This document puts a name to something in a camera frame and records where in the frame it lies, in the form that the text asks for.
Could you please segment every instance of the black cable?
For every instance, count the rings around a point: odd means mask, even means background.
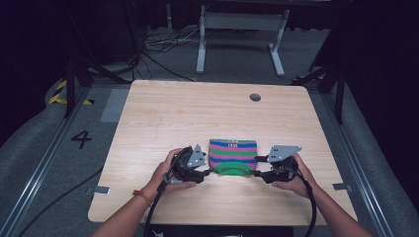
[[[136,73],[138,73],[138,75],[141,77],[142,80],[144,80],[144,77],[141,75],[141,73],[139,73],[138,68],[135,66],[135,71]]]
[[[151,216],[153,215],[153,212],[154,212],[154,209],[157,206],[157,203],[160,201],[160,198],[163,196],[163,192],[164,192],[166,186],[167,186],[166,182],[162,181],[160,186],[159,186],[159,189],[157,191],[157,196],[154,199],[154,203],[151,206],[150,211],[148,211],[147,220],[146,220],[145,226],[144,226],[144,233],[143,233],[144,237],[148,236],[148,232],[149,232],[149,228],[150,228],[150,222],[151,222]]]
[[[89,182],[91,179],[93,179],[95,176],[97,176],[99,173],[102,172],[102,170],[104,169],[104,167],[100,168],[97,172],[95,172],[93,175],[91,175],[89,178],[87,178],[86,180],[84,180],[83,182],[81,182],[80,184],[74,186],[73,188],[71,188],[69,191],[65,192],[64,194],[62,194],[60,197],[56,198],[53,202],[51,202],[49,205],[47,205],[40,213],[38,213],[38,215],[36,215],[30,222],[29,224],[27,224],[27,226],[25,226],[25,228],[21,231],[21,233],[19,234],[19,237],[23,236],[25,234],[25,232],[31,227],[32,224],[34,224],[35,221],[37,221],[38,218],[40,218],[41,215],[43,215],[44,212],[46,212],[50,207],[52,207],[54,204],[56,204],[59,200],[61,200],[62,198],[64,198],[65,196],[67,196],[68,194],[70,194],[71,192],[73,192],[74,190],[80,188],[82,185],[86,184],[87,182]]]
[[[176,156],[174,158],[175,160],[172,161],[172,164],[170,165],[169,170],[167,171],[167,173],[165,174],[166,179],[170,180],[171,178],[169,177],[170,173],[172,173],[173,168],[175,167],[176,163],[178,162],[179,156]],[[143,236],[147,237],[148,236],[148,232],[149,232],[149,228],[150,228],[150,222],[151,222],[151,217],[153,215],[154,209],[157,206],[157,203],[160,201],[160,198],[163,196],[163,192],[166,190],[166,187],[168,186],[168,184],[166,183],[165,180],[162,180],[159,187],[157,188],[157,196],[154,199],[154,203],[151,206],[150,210],[148,211],[148,215],[147,215],[147,220],[145,222],[145,226],[144,226],[144,233]]]
[[[150,77],[148,78],[148,80],[151,80],[151,78],[153,77],[153,74],[151,73],[150,69],[148,68],[148,64],[147,62],[144,61],[144,59],[140,58],[140,60],[145,64],[145,67],[147,68],[147,72],[150,74]]]
[[[299,173],[298,173],[298,172],[295,172],[295,171],[294,171],[294,170],[292,170],[292,169],[288,169],[288,168],[287,168],[286,170],[288,170],[288,171],[290,171],[290,172],[294,173],[297,177],[299,177],[299,178],[302,180],[302,182],[304,183],[305,188],[307,189],[308,197],[309,197],[310,202],[311,202],[311,221],[310,221],[310,225],[308,226],[308,230],[307,230],[307,232],[305,233],[305,235],[304,235],[304,236],[305,236],[305,237],[308,237],[308,236],[310,236],[311,232],[312,232],[312,231],[313,231],[313,229],[314,229],[315,220],[316,220],[316,218],[317,218],[317,206],[316,206],[316,203],[315,203],[313,190],[312,190],[311,185],[308,183],[308,181],[307,181],[307,180],[304,178],[304,176],[300,173],[300,170],[298,170],[298,171],[299,171]]]
[[[149,38],[159,37],[158,39],[145,39],[144,40],[144,48],[150,53],[160,53],[160,52],[168,52],[171,49],[175,48],[179,45],[187,44],[193,41],[193,38],[197,35],[199,28],[187,32],[187,33],[178,33],[174,38],[171,38],[174,34],[171,33],[166,39],[163,39],[160,35],[151,35]],[[147,47],[155,47],[160,46],[159,49],[147,48]]]
[[[176,72],[173,72],[172,70],[170,70],[170,69],[168,69],[167,67],[165,67],[165,66],[163,66],[160,62],[158,62],[158,61],[156,61],[156,60],[154,60],[150,55],[148,55],[148,54],[144,54],[146,57],[148,57],[151,61],[153,61],[153,62],[155,62],[155,63],[157,63],[159,66],[161,66],[161,67],[163,67],[165,70],[167,70],[168,72],[170,72],[170,73],[172,73],[173,75],[175,75],[175,76],[178,76],[178,77],[181,77],[181,78],[184,78],[184,79],[187,79],[187,80],[189,80],[189,81],[192,81],[192,82],[195,82],[195,80],[193,80],[193,79],[191,79],[191,78],[189,78],[189,77],[186,77],[186,76],[182,76],[182,75],[180,75],[180,74],[178,74],[178,73],[176,73]]]
[[[127,64],[127,67],[125,67],[125,68],[122,68],[122,69],[118,69],[118,70],[115,70],[115,71],[110,71],[112,74],[114,74],[114,75],[120,75],[120,74],[123,74],[123,73],[126,73],[126,72],[129,72],[129,71],[131,71],[131,70],[133,70],[133,68],[134,67],[136,67],[136,65],[138,65],[138,63],[139,63],[139,59],[138,59],[138,55],[134,55],[126,64]],[[90,74],[92,75],[92,76],[105,76],[103,73],[101,73],[101,72],[96,72],[96,70],[95,71],[89,71],[90,72]]]

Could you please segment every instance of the striped cloth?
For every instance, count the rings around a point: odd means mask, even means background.
[[[221,175],[246,176],[256,169],[258,155],[254,140],[211,139],[209,165]]]

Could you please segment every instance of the wooden table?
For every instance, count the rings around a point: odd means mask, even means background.
[[[251,101],[251,94],[261,101]],[[305,88],[135,81],[98,184],[111,191],[94,196],[90,220],[105,221],[126,203],[169,150],[200,144],[208,153],[211,138],[256,140],[259,155],[267,155],[274,144],[302,146],[299,154],[320,187],[357,218],[347,192],[333,189],[342,179]],[[260,163],[257,169],[269,168]],[[151,222],[296,226],[310,219],[306,198],[261,178],[210,174],[193,189],[164,196]],[[325,224],[320,214],[316,223]]]

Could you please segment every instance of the right hand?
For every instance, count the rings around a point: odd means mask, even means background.
[[[157,166],[148,184],[142,188],[142,191],[147,194],[149,198],[154,199],[157,196],[157,188],[163,180],[163,175],[169,171],[172,160],[181,151],[182,148],[171,150],[169,154],[167,154],[166,159]],[[193,188],[196,185],[197,183],[195,182],[184,182],[181,185],[168,185],[166,187],[166,191],[163,194],[169,194],[176,190]]]
[[[299,155],[296,153],[293,155],[293,158],[298,164],[298,168],[301,171],[302,175],[308,181],[311,187],[317,187],[317,183],[315,182],[314,177],[312,176],[310,170],[305,166],[304,162],[302,162],[301,157],[299,157]],[[304,183],[298,177],[294,177],[291,181],[288,182],[275,181],[272,183],[272,186],[281,190],[293,191],[298,196],[309,198]]]

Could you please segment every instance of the printed number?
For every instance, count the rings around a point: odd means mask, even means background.
[[[71,140],[81,141],[81,144],[80,144],[79,149],[83,149],[84,142],[86,142],[88,140],[92,140],[92,138],[87,137],[88,134],[89,134],[89,131],[83,130],[82,132],[80,132],[77,135],[73,136],[71,138]]]

